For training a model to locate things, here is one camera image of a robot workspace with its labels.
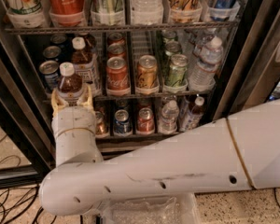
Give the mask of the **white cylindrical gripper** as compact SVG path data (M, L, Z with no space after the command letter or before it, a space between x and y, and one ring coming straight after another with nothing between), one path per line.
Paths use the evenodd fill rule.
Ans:
M55 138L73 130L95 133L96 117L92 111L93 101L89 84L83 85L83 92L77 100L79 106L68 106L68 103L58 95L56 89L51 94L50 102L54 115L51 126Z

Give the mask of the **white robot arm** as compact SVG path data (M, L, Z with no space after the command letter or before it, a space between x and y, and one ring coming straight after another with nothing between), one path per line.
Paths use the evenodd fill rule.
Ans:
M83 215L108 200L280 188L280 99L218 119L108 161L95 143L91 89L77 105L51 97L56 167L42 207Z

